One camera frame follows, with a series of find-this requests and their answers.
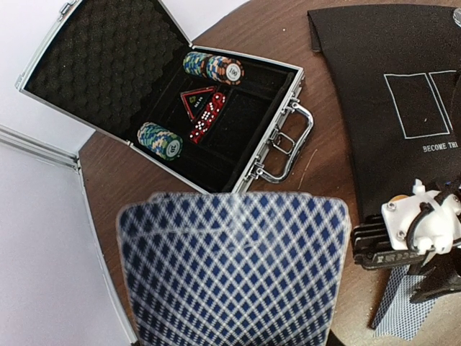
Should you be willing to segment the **black white dealer button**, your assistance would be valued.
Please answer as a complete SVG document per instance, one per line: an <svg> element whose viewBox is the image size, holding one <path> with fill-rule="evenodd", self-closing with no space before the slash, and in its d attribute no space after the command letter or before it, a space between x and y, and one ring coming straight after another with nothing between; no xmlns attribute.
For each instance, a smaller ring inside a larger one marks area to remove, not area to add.
<svg viewBox="0 0 461 346"><path fill-rule="evenodd" d="M461 27L461 8L458 7L453 11L453 21L455 22L456 25Z"/></svg>

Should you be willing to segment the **orange big blind button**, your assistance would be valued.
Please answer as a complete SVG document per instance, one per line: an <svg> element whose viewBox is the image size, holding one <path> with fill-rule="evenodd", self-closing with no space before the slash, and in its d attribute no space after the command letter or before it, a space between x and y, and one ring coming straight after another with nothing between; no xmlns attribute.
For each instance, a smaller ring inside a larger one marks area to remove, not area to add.
<svg viewBox="0 0 461 346"><path fill-rule="evenodd" d="M390 199L390 202L394 203L394 202L397 202L399 200L403 200L406 198L408 198L408 195L396 195L392 199Z"/></svg>

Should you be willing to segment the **blue playing card deck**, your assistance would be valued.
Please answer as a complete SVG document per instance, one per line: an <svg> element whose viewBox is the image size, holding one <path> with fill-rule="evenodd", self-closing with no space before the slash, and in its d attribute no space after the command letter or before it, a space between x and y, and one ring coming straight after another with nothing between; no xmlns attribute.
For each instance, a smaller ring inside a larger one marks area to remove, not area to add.
<svg viewBox="0 0 461 346"><path fill-rule="evenodd" d="M304 192L156 193L117 217L142 345L325 345L351 231Z"/></svg>

